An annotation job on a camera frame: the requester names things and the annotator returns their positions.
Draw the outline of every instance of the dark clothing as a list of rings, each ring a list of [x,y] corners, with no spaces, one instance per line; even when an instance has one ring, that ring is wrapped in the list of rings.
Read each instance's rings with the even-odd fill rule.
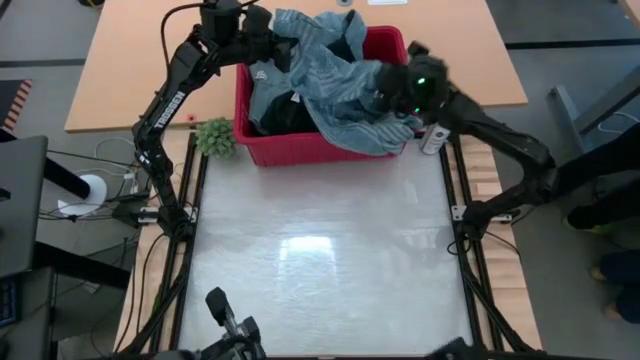
[[[558,169],[558,196],[598,176],[625,170],[640,170],[640,124],[614,141],[602,145]],[[640,180],[631,182],[590,206],[579,206],[568,216],[577,229],[591,229],[633,216],[640,216]]]
[[[640,250],[603,256],[600,272],[608,281],[623,286],[616,299],[618,313],[626,321],[640,324]]]
[[[560,167],[558,196],[598,176],[634,169],[640,170],[640,124]],[[612,191],[592,205],[573,209],[567,220],[574,228],[591,229],[634,216],[640,216],[640,180]],[[616,299],[622,318],[640,324],[640,250],[605,255],[600,260],[600,272],[611,283],[623,287]]]

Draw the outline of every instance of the green succulent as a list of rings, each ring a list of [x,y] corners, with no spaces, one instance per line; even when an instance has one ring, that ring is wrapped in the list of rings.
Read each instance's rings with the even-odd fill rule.
[[[199,125],[196,138],[197,149],[207,156],[228,159],[236,151],[231,121],[223,117]]]

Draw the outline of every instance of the red basket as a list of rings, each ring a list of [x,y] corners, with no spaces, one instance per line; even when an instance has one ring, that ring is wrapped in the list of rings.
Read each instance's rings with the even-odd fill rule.
[[[367,28],[363,52],[365,59],[381,60],[394,64],[407,63],[407,52],[404,48],[402,33],[393,26]],[[247,66],[238,65],[236,82],[233,135],[238,143],[247,146],[253,162],[258,166],[379,159],[394,156],[368,156],[344,150],[331,145],[320,133],[279,136],[255,134],[249,120],[249,102],[253,91],[253,81]]]

